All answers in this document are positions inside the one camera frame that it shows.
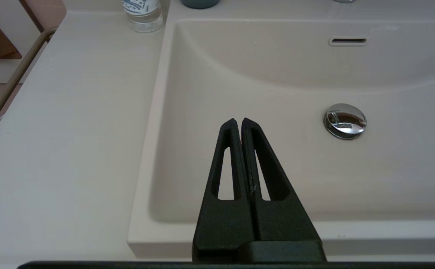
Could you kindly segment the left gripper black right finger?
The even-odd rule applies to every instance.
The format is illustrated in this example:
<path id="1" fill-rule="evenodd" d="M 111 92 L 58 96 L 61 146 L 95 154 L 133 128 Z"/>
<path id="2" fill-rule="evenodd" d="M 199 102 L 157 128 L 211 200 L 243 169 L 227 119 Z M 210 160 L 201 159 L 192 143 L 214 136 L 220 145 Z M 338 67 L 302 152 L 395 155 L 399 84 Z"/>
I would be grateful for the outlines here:
<path id="1" fill-rule="evenodd" d="M 244 118 L 241 125 L 241 144 L 257 239 L 320 243 L 320 236 L 263 129 L 249 118 Z"/>

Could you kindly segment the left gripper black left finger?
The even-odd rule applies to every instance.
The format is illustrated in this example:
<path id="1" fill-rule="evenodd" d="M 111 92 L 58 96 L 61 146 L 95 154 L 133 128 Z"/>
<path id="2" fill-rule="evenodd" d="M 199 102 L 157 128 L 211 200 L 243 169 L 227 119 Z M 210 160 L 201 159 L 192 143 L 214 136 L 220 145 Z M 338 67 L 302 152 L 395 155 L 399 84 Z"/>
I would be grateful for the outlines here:
<path id="1" fill-rule="evenodd" d="M 225 150 L 230 149 L 234 199 L 219 199 Z M 247 172 L 235 119 L 219 130 L 207 185 L 192 240 L 193 262 L 235 262 L 237 250 L 254 240 Z"/>

